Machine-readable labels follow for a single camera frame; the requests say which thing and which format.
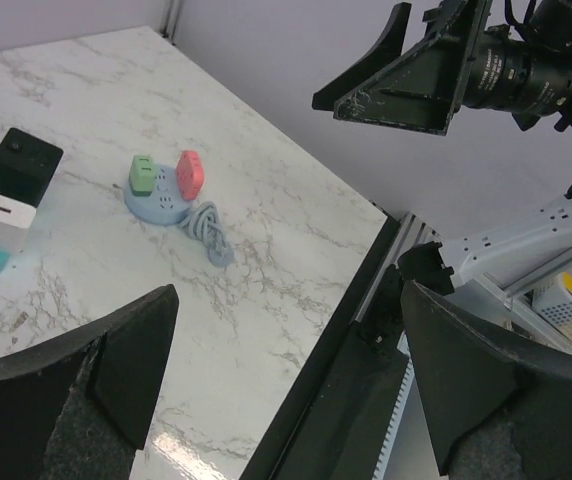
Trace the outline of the blue round power strip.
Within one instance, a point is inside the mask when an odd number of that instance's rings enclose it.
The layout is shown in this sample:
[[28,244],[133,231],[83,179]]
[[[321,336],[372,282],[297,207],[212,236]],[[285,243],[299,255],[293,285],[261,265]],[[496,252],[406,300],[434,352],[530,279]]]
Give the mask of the blue round power strip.
[[155,166],[156,183],[149,196],[133,195],[128,175],[123,198],[129,211],[145,223],[183,229],[189,238],[204,245],[209,261],[214,266],[225,268],[230,265],[234,260],[234,252],[215,204],[204,202],[196,205],[194,201],[185,201],[178,188],[175,168]]

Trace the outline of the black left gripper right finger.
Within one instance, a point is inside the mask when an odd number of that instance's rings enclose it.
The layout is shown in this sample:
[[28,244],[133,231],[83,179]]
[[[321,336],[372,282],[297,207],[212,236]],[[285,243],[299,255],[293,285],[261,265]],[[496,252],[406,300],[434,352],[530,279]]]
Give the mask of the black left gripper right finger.
[[401,306],[437,468],[451,479],[572,479],[572,355],[409,282]]

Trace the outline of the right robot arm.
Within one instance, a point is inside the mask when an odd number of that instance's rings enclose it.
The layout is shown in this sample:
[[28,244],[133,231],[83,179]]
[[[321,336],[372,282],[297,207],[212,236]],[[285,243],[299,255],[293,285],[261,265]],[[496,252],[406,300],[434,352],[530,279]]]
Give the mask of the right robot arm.
[[405,40],[396,4],[369,47],[324,70],[315,110],[394,138],[374,196],[441,233],[399,267],[437,291],[503,286],[572,257],[572,1],[441,1]]

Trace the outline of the coral square adapter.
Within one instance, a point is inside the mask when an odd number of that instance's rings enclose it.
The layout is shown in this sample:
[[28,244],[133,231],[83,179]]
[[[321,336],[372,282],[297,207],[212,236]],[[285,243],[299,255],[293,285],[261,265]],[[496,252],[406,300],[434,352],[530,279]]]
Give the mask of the coral square adapter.
[[178,188],[185,201],[195,200],[204,184],[205,174],[199,154],[184,150],[175,168]]

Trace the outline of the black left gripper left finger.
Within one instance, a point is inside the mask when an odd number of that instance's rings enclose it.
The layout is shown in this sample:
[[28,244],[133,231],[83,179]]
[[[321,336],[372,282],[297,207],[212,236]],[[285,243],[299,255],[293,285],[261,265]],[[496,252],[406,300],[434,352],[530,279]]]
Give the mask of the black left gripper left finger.
[[0,479],[126,479],[144,448],[179,298],[159,287],[0,357]]

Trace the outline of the green cube plug adapter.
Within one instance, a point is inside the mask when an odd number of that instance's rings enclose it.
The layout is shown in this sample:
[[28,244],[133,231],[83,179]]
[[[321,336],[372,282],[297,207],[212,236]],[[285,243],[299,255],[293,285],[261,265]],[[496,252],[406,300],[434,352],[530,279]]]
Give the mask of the green cube plug adapter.
[[156,183],[156,166],[150,156],[135,155],[129,171],[129,185],[135,196],[149,196]]

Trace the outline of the black cube socket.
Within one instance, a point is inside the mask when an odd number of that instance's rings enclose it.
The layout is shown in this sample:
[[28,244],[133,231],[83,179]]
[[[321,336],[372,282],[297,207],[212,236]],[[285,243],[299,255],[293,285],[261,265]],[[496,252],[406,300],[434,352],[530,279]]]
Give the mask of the black cube socket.
[[61,148],[10,128],[0,143],[0,195],[37,208],[62,156]]

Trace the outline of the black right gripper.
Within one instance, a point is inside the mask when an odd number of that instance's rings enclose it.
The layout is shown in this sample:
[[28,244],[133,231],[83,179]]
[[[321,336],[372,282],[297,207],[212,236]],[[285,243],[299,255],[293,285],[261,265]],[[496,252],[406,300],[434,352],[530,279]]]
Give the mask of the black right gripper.
[[396,4],[356,63],[312,97],[337,120],[444,135],[461,107],[492,1],[439,1],[422,16],[425,37],[403,51],[412,5]]

